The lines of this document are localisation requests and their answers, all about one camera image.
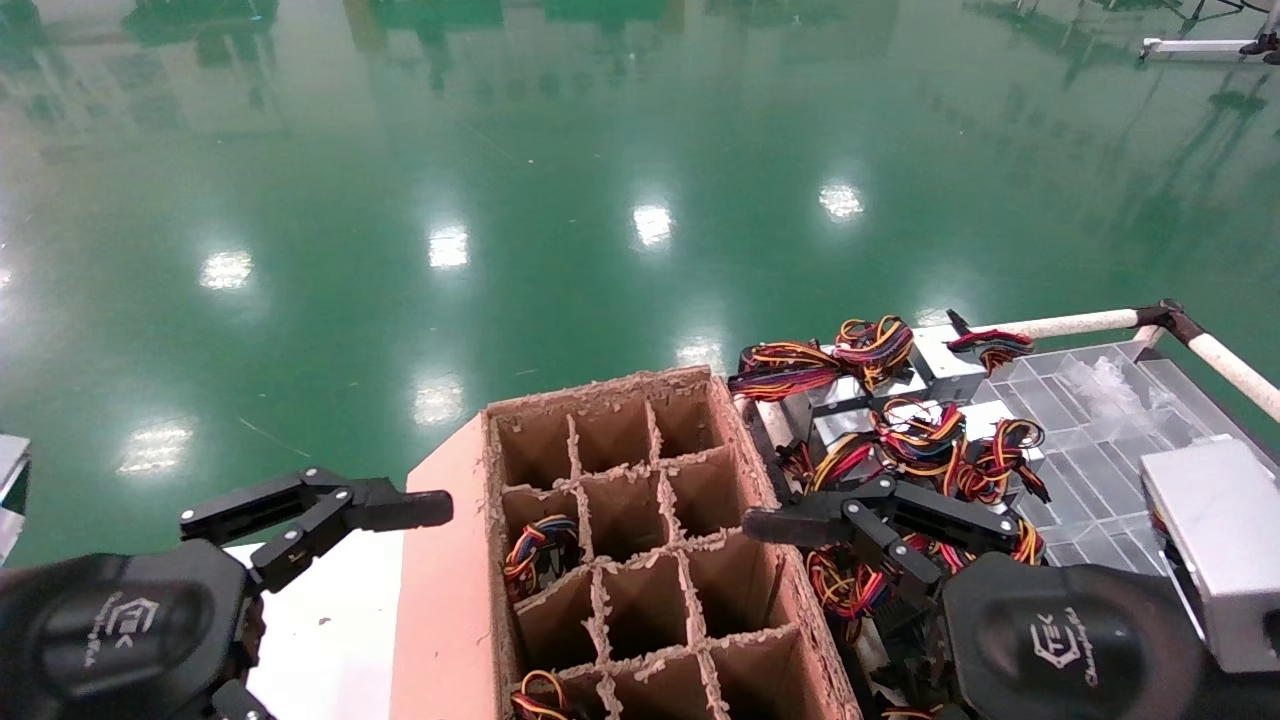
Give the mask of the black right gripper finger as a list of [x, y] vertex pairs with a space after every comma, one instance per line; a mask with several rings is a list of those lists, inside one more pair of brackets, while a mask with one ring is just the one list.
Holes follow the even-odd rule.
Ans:
[[933, 678], [927, 660], [908, 660], [895, 667], [895, 680], [904, 702], [895, 705], [896, 719], [960, 719], [961, 707], [950, 689]]
[[974, 555], [1012, 553], [1018, 523], [988, 509], [888, 477], [856, 489], [819, 489], [780, 509], [753, 506], [742, 532], [755, 541], [815, 550], [838, 544], [895, 580], [909, 602], [936, 601], [943, 575], [908, 533]]

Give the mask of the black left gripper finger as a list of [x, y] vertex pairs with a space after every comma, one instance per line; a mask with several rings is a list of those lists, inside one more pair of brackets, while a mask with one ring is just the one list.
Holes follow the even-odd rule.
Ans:
[[180, 538], [223, 547], [282, 528], [253, 551], [250, 566], [257, 592], [276, 593], [352, 532], [442, 527], [453, 516], [443, 489], [402, 492], [385, 477], [349, 479], [306, 468], [184, 510]]
[[211, 689], [206, 719], [273, 720], [275, 716], [242, 680], [228, 680]]

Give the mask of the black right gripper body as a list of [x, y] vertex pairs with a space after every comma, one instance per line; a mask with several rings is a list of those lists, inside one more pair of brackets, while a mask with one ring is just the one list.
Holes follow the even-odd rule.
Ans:
[[1165, 577], [987, 553], [940, 609], [954, 687], [982, 719], [1180, 719], [1204, 673]]

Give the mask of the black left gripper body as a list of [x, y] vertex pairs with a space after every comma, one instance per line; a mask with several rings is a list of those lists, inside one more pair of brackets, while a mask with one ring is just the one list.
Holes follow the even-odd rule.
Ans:
[[206, 719], [259, 661], [250, 570], [204, 539], [5, 570], [5, 719]]

